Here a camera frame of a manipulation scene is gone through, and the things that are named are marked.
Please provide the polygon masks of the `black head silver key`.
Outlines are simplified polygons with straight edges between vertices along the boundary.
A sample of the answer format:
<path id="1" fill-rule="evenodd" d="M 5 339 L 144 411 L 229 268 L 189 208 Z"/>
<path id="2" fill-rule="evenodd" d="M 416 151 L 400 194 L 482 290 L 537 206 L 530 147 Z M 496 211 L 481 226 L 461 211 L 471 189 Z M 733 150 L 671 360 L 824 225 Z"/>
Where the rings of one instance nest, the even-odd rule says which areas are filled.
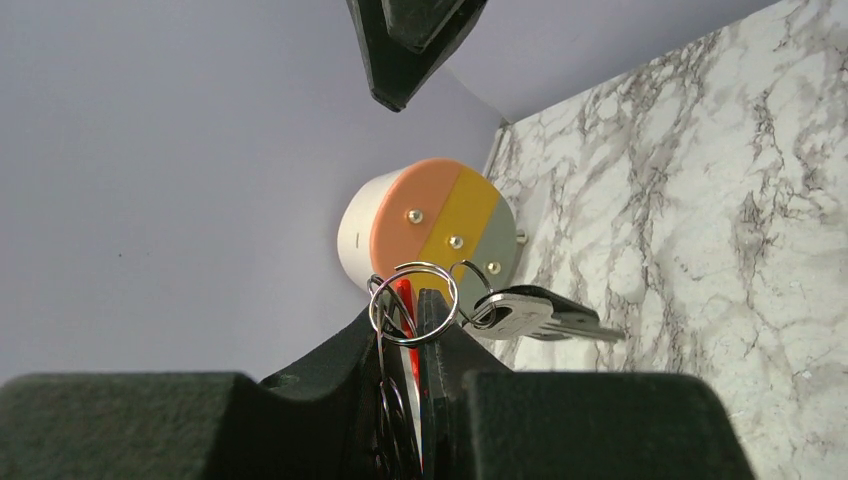
<path id="1" fill-rule="evenodd" d="M 536 285 L 515 285 L 483 297 L 463 328 L 488 340 L 525 336 L 540 341 L 582 338 L 615 343 L 626 338 L 620 330 L 601 326 L 595 310 Z"/>

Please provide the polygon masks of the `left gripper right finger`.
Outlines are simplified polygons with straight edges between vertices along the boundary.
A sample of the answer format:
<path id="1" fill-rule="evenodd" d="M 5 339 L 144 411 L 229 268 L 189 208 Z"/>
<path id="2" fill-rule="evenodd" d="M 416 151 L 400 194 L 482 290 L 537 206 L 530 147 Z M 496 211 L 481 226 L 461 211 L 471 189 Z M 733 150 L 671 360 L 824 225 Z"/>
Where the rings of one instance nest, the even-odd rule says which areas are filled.
<path id="1" fill-rule="evenodd" d="M 517 372 L 450 323 L 419 350 L 427 479 L 750 479 L 713 390 L 667 373 Z"/>

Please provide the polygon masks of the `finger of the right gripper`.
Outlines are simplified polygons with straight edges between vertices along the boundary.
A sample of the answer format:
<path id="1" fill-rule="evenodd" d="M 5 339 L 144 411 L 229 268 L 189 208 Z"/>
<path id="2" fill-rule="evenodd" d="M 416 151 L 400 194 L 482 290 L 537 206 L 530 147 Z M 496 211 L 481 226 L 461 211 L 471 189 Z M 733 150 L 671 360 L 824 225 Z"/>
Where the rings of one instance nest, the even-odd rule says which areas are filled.
<path id="1" fill-rule="evenodd" d="M 348 0 L 373 99 L 400 112 L 455 53 L 486 0 Z"/>

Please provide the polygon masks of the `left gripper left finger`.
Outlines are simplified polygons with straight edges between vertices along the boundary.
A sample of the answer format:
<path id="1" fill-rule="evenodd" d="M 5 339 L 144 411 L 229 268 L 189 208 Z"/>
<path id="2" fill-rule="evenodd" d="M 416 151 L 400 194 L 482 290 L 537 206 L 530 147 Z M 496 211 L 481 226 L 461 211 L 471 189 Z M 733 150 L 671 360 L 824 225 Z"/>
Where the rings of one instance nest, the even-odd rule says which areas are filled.
<path id="1" fill-rule="evenodd" d="M 238 372 L 66 373 L 1 389 L 5 479 L 373 479 L 366 313 L 262 381 Z"/>

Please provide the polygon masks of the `silver spiral keyring holder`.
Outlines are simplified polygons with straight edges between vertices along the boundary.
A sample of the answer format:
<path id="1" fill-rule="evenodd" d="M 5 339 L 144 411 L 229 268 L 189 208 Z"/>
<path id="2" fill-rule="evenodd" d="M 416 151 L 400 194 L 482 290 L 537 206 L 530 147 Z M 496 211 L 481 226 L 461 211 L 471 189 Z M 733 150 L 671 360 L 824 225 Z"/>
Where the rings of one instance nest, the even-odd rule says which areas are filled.
<path id="1" fill-rule="evenodd" d="M 421 292 L 416 336 L 408 337 L 402 329 L 408 314 L 395 282 L 414 273 L 441 278 L 448 293 Z M 367 313 L 376 332 L 380 370 L 377 442 L 386 473 L 391 479 L 447 479 L 463 464 L 464 377 L 503 365 L 461 328 L 459 287 L 448 269 L 408 262 L 387 279 L 372 275 L 368 290 Z M 419 353 L 419 391 L 410 371 L 412 348 Z"/>

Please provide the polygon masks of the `red round key tag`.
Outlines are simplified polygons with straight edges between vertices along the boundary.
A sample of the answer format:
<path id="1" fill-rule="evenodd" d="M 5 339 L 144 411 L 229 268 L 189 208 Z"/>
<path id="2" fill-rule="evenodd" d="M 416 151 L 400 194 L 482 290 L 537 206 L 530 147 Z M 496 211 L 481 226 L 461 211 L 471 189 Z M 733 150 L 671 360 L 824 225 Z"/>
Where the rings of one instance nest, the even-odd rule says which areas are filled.
<path id="1" fill-rule="evenodd" d="M 408 317 L 403 319 L 403 332 L 408 337 L 416 336 L 415 333 L 415 306 L 414 300 L 415 295 L 413 292 L 411 281 L 407 278 L 401 278 L 395 282 L 395 292 L 399 295 L 403 306 L 408 314 Z M 412 348 L 408 350 L 408 355 L 410 359 L 410 371 L 412 377 L 415 382 L 416 390 L 420 390 L 420 361 L 419 361 L 419 353 L 416 348 Z"/>

